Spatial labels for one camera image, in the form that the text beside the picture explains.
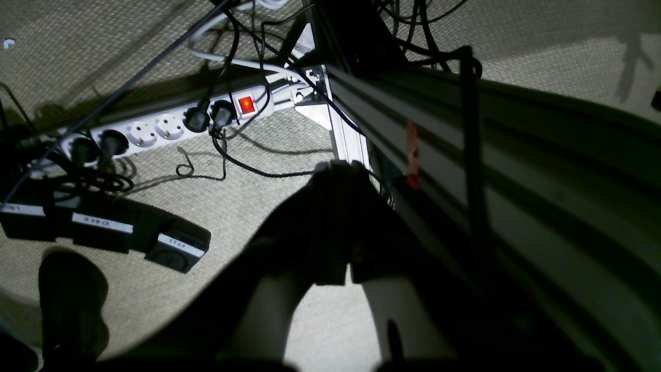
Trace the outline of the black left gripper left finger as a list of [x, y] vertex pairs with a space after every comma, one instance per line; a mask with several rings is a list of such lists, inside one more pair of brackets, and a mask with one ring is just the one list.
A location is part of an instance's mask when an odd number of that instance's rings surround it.
[[123, 369], [290, 370], [283, 359], [293, 313], [314, 284], [314, 212], [323, 210], [332, 173], [347, 167], [319, 163], [189, 306], [123, 356]]

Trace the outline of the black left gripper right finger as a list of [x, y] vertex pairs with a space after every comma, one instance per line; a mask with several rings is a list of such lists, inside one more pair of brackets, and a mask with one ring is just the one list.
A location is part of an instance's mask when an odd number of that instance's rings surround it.
[[380, 371], [598, 371], [544, 318], [531, 331], [502, 316], [471, 292], [413, 236], [370, 183], [360, 162], [368, 226], [352, 259], [352, 279], [362, 285], [375, 320]]

